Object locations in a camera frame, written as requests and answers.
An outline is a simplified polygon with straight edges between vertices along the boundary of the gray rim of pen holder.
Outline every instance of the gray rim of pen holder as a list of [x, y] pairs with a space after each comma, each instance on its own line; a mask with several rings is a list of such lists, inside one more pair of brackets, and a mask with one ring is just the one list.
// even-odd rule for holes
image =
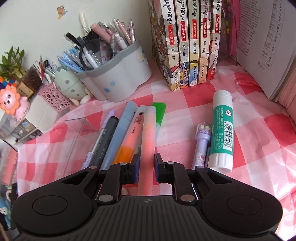
[[131, 53], [136, 51], [140, 46], [141, 46], [141, 43], [140, 43], [139, 39], [136, 39], [134, 43], [132, 43], [127, 48], [118, 52], [117, 55], [115, 55], [115, 57], [110, 59], [104, 65], [100, 66], [99, 68], [93, 69], [93, 70], [85, 70], [84, 72], [78, 73], [76, 75], [79, 76], [80, 78], [84, 78], [86, 76], [96, 77], [98, 75], [102, 75], [102, 74], [108, 72], [109, 70], [111, 70], [112, 68], [114, 68], [117, 64], [120, 63], [120, 61], [122, 61], [125, 57], [127, 57], [128, 55], [130, 55]]

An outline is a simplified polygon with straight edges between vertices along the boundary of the pink checkered tablecloth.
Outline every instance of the pink checkered tablecloth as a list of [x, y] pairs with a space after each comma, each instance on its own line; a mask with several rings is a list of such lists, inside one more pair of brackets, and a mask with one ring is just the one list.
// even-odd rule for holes
[[[19, 149], [17, 182], [23, 194], [58, 178], [64, 160], [55, 158], [44, 163], [48, 149], [60, 153], [67, 136], [55, 138], [55, 127], [66, 119], [87, 117], [96, 127], [111, 108], [120, 117], [129, 100], [138, 106], [152, 102], [167, 104], [157, 138], [157, 151], [164, 161], [176, 161], [191, 168], [196, 141], [196, 126], [201, 121], [212, 122], [213, 95], [217, 90], [232, 94], [234, 110], [234, 163], [230, 177], [257, 187], [280, 200], [284, 215], [277, 230], [287, 240], [296, 234], [296, 135], [290, 117], [283, 107], [269, 101], [258, 84], [240, 66], [223, 66], [215, 79], [204, 84], [169, 91], [155, 63], [152, 77], [127, 100], [119, 103], [92, 101], [79, 106], [57, 121], [51, 131], [28, 142]], [[84, 157], [72, 163], [72, 172], [79, 170]], [[137, 187], [130, 187], [131, 195]], [[153, 194], [171, 193], [169, 184], [154, 183]]]

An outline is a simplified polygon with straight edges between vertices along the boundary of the green highlighter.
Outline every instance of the green highlighter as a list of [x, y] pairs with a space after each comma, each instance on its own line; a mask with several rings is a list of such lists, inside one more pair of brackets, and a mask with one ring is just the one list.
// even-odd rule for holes
[[153, 102], [151, 106], [156, 108], [156, 133], [157, 138], [161, 123], [163, 121], [163, 116], [165, 114], [166, 104], [163, 102]]

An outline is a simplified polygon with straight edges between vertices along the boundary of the screw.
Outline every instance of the screw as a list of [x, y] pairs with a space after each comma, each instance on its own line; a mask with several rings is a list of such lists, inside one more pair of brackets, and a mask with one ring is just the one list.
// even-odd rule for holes
[[183, 202], [193, 202], [195, 200], [195, 197], [190, 194], [184, 194], [181, 196], [181, 200]]
[[104, 194], [102, 196], [99, 197], [99, 200], [101, 202], [109, 202], [113, 200], [113, 196], [109, 195], [109, 194]]

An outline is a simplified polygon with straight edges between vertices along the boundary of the white wall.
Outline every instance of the white wall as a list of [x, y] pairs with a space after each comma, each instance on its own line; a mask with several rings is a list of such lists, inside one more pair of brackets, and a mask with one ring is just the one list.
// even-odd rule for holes
[[[68, 12], [58, 20], [61, 5]], [[112, 18], [125, 23], [132, 19], [147, 57], [152, 55], [148, 0], [8, 0], [0, 7], [0, 56], [13, 45], [25, 50], [25, 68], [40, 54], [44, 60], [58, 62], [56, 55], [71, 46], [63, 35], [83, 34], [80, 12], [85, 12], [89, 25]]]

